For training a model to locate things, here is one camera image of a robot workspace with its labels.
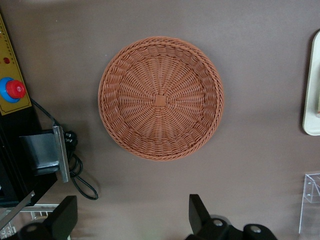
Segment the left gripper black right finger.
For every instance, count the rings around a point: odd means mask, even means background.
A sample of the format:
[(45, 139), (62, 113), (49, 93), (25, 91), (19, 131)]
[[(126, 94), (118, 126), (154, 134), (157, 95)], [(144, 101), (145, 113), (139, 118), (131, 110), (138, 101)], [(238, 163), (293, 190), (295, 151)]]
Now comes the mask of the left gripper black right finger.
[(275, 240), (276, 236), (264, 225), (250, 223), (242, 230), (222, 217), (212, 217), (198, 194), (189, 195), (188, 219), (192, 234), (188, 240)]

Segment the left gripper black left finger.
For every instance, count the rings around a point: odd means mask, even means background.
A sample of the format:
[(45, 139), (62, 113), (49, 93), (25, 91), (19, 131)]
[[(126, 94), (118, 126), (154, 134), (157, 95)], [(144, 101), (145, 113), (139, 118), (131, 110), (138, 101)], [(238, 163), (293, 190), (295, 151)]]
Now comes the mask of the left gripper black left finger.
[(78, 200), (66, 196), (43, 221), (32, 222), (12, 236), (13, 240), (66, 240), (78, 222)]

